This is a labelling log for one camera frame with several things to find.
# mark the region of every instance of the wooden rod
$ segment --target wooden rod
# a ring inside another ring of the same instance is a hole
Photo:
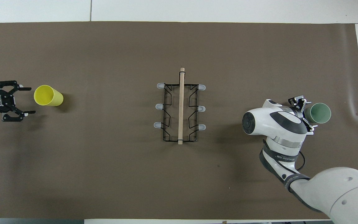
[[[180,68],[179,77],[179,127],[178,144],[183,144],[183,101],[185,97],[185,68]]]

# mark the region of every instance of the black wire rack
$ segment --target black wire rack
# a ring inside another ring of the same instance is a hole
[[[164,89],[164,103],[155,105],[155,108],[163,111],[163,122],[156,122],[154,124],[155,128],[162,129],[162,139],[165,142],[178,142],[178,139],[173,140],[171,134],[167,131],[167,128],[171,125],[171,115],[167,112],[167,107],[172,105],[172,89],[174,86],[179,86],[179,84],[166,84],[166,83],[159,83],[157,84],[158,88]],[[205,111],[204,106],[198,105],[198,91],[205,90],[204,85],[200,84],[185,84],[185,87],[188,87],[190,91],[193,91],[189,96],[189,103],[188,107],[194,108],[193,113],[188,117],[188,128],[192,130],[189,134],[188,140],[183,140],[183,142],[196,142],[197,141],[197,132],[203,131],[206,129],[206,126],[203,124],[197,124],[197,114],[198,112]],[[192,98],[195,100],[195,104],[191,105]]]

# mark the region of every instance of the brown paper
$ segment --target brown paper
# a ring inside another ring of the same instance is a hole
[[[206,85],[198,142],[162,141],[159,82]],[[263,136],[241,118],[270,98],[331,108],[307,136],[302,173],[358,169],[353,24],[65,22],[0,24],[0,81],[32,87],[1,122],[0,218],[325,219],[265,170]],[[39,85],[64,95],[33,100]]]

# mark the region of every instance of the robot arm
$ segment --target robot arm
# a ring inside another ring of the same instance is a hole
[[[11,91],[6,92],[2,88],[5,86],[13,86]],[[2,121],[3,122],[21,122],[25,117],[29,114],[34,114],[35,110],[29,111],[21,111],[19,108],[16,107],[16,101],[13,94],[16,91],[30,91],[30,87],[23,87],[19,85],[17,81],[0,81],[0,113],[2,113]],[[17,117],[11,117],[7,113],[9,111],[14,112],[17,114]]]
[[[316,126],[305,118],[305,105],[310,102],[303,96],[288,102],[291,107],[267,99],[262,108],[243,116],[245,133],[267,136],[260,161],[310,209],[325,213],[336,224],[358,223],[358,170],[336,167],[310,178],[295,169],[302,143]]]

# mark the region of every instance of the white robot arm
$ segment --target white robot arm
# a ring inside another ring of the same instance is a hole
[[[310,178],[295,169],[302,143],[316,126],[305,118],[304,109],[310,102],[303,96],[288,102],[291,107],[267,99],[262,108],[243,116],[245,133],[267,136],[260,161],[310,209],[325,213],[335,224],[358,223],[358,170],[335,167]]]

